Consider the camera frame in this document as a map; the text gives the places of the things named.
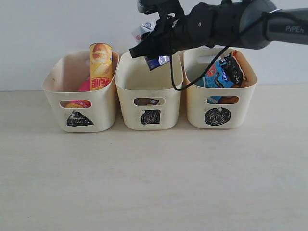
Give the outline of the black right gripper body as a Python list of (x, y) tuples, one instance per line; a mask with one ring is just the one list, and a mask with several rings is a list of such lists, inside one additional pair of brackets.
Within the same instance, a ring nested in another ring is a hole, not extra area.
[(177, 19), (174, 14), (160, 17), (151, 36), (158, 40), (162, 47), (170, 48), (173, 54), (200, 46), (213, 48), (216, 15), (213, 5), (200, 2), (188, 15), (184, 14)]

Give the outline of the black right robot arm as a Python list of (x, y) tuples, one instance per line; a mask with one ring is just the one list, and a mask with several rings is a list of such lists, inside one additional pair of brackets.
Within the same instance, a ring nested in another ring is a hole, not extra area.
[(273, 41), (306, 45), (307, 8), (282, 10), (269, 0), (201, 2), (185, 14), (177, 0), (140, 0), (140, 13), (158, 13), (153, 31), (131, 48), (132, 58), (155, 58), (182, 50), (217, 45), (260, 50)]

